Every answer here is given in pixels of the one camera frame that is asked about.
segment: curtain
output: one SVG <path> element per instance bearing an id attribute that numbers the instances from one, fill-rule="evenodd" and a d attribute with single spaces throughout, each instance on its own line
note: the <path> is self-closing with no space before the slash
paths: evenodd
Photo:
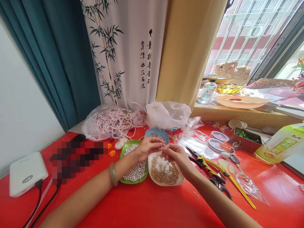
<path id="1" fill-rule="evenodd" d="M 81 1 L 105 104 L 130 108 L 130 102 L 155 101 L 167 3 Z"/>
<path id="2" fill-rule="evenodd" d="M 65 131 L 100 105 L 79 1 L 1 0 L 0 14 Z"/>
<path id="3" fill-rule="evenodd" d="M 156 98 L 183 103 L 193 110 L 226 1 L 170 3 Z"/>

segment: black cable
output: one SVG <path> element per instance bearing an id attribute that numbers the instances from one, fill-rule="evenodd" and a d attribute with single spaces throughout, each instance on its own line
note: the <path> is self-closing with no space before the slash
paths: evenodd
<path id="1" fill-rule="evenodd" d="M 56 196 L 58 190 L 60 188 L 60 185 L 57 185 L 57 189 L 56 192 L 54 193 L 54 195 L 52 196 L 52 198 L 48 201 L 48 203 L 44 206 L 44 208 L 41 210 L 41 212 L 39 213 L 39 215 L 37 216 L 37 218 L 33 221 L 32 225 L 30 226 L 30 228 L 33 228 L 34 225 L 36 224 L 36 222 L 38 221 L 39 217 L 42 215 L 42 213 L 44 212 L 44 210 L 47 208 L 47 206 L 51 203 L 51 201 L 54 199 L 54 197 Z"/>
<path id="2" fill-rule="evenodd" d="M 37 211 L 37 208 L 39 206 L 40 200 L 41 200 L 41 194 L 42 194 L 42 184 L 43 184 L 43 180 L 39 180 L 35 183 L 35 186 L 39 189 L 39 197 L 38 197 L 38 201 L 36 204 L 36 207 L 34 209 L 34 211 L 32 212 L 31 216 L 28 218 L 28 220 L 26 221 L 26 223 L 24 224 L 24 226 L 22 228 L 25 228 L 26 225 L 29 223 L 29 221 L 32 219 L 33 215 L 35 214 L 35 212 Z"/>

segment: fruit basket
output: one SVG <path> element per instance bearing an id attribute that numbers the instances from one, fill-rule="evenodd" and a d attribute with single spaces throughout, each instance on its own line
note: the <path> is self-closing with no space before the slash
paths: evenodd
<path id="1" fill-rule="evenodd" d="M 243 88 L 245 88 L 245 86 L 240 86 L 234 83 L 220 83 L 218 84 L 216 91 L 221 94 L 233 94 L 239 92 Z"/>

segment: yellow-handled pliers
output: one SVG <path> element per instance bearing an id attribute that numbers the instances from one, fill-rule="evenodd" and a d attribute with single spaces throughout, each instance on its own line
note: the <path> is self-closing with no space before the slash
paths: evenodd
<path id="1" fill-rule="evenodd" d="M 208 166 L 208 164 L 214 166 L 218 171 L 220 171 L 224 176 L 229 177 L 230 175 L 222 168 L 220 167 L 217 163 L 206 159 L 204 157 L 204 155 L 199 155 L 197 152 L 195 152 L 193 149 L 186 147 L 194 156 L 196 156 L 196 161 L 198 161 L 201 165 L 202 168 L 204 168 L 214 179 L 218 180 L 219 182 L 221 182 L 222 184 L 226 184 L 225 179 L 223 179 L 222 177 L 220 177 L 219 175 L 217 175 L 215 172 L 212 171 L 212 169 L 210 169 L 210 167 Z"/>

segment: plastic bottle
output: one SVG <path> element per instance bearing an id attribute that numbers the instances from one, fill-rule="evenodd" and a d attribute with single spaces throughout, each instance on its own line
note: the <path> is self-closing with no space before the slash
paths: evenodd
<path id="1" fill-rule="evenodd" d="M 276 164 L 304 148 L 304 122 L 281 128 L 256 150 L 262 161 Z"/>
<path id="2" fill-rule="evenodd" d="M 202 93 L 200 95 L 200 99 L 198 99 L 198 103 L 200 104 L 207 104 L 209 103 L 209 101 L 212 98 L 213 93 L 216 90 L 216 83 L 215 83 L 215 79 L 210 79 L 210 82 L 207 82 L 206 84 L 204 84 L 203 89 L 202 89 Z"/>

